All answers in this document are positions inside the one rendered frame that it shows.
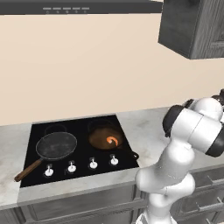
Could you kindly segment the orange shrimp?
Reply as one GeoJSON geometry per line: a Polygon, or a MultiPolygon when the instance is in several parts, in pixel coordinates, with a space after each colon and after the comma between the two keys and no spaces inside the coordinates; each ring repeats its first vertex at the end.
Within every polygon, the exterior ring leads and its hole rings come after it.
{"type": "Polygon", "coordinates": [[[118,145],[118,140],[114,136],[108,136],[107,137],[107,142],[109,144],[115,144],[115,146],[118,145]]]}

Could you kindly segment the black hob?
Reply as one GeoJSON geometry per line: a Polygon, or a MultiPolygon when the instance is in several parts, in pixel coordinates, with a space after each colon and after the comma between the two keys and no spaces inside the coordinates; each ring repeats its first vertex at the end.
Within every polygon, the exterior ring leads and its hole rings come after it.
{"type": "MultiPolygon", "coordinates": [[[[122,126],[116,115],[105,115],[59,122],[34,123],[31,126],[31,133],[25,156],[24,167],[28,167],[37,159],[39,159],[39,156],[36,152],[36,144],[47,134],[61,131],[71,133],[77,138],[77,146],[74,152],[68,157],[58,161],[42,161],[42,163],[36,169],[34,169],[34,171],[21,180],[20,186],[37,186],[62,180],[77,179],[107,172],[117,172],[126,169],[137,168],[137,160],[135,160],[123,150],[102,151],[97,150],[90,145],[88,142],[88,133],[90,130],[99,125],[112,125],[122,129],[122,126]],[[115,155],[115,157],[118,159],[117,165],[112,165],[110,163],[112,155],[115,155]],[[96,169],[91,169],[89,167],[91,158],[94,158],[98,164],[96,169]],[[74,165],[76,166],[76,171],[73,173],[70,173],[67,170],[70,161],[73,161],[74,165]],[[48,165],[50,165],[53,169],[53,175],[51,177],[47,177],[45,175],[45,171],[48,165]]],[[[125,147],[131,150],[130,144],[126,137],[125,147]]]]}

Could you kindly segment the grey base cupboard front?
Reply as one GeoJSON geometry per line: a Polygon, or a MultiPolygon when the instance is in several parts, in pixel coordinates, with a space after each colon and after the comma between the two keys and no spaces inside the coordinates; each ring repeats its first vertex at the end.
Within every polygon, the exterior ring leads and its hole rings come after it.
{"type": "Polygon", "coordinates": [[[26,224],[131,224],[146,206],[146,196],[126,185],[70,198],[21,206],[26,224]]]}

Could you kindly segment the dark grey extractor hood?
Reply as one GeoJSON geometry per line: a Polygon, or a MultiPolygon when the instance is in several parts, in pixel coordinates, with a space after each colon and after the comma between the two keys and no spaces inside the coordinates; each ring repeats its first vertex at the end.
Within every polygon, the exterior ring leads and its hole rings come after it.
{"type": "Polygon", "coordinates": [[[152,0],[0,0],[0,15],[161,13],[152,0]]]}

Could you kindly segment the grey drawer front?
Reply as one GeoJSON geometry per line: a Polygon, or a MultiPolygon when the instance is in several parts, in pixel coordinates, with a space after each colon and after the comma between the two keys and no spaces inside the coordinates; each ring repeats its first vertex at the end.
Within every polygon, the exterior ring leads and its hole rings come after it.
{"type": "Polygon", "coordinates": [[[197,189],[224,185],[224,167],[192,174],[197,189]]]}
{"type": "Polygon", "coordinates": [[[191,196],[185,197],[181,200],[180,206],[177,212],[178,217],[184,217],[188,215],[206,213],[216,211],[218,209],[211,209],[206,212],[199,212],[196,204],[201,207],[215,204],[217,198],[224,200],[224,188],[215,188],[211,190],[200,191],[192,194],[191,196]]]}

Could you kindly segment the grey wooden wall cupboard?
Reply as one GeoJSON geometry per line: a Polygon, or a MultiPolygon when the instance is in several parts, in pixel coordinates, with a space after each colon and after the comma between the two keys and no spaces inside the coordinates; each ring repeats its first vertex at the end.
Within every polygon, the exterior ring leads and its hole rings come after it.
{"type": "Polygon", "coordinates": [[[190,60],[224,58],[224,0],[164,0],[158,43],[190,60]]]}

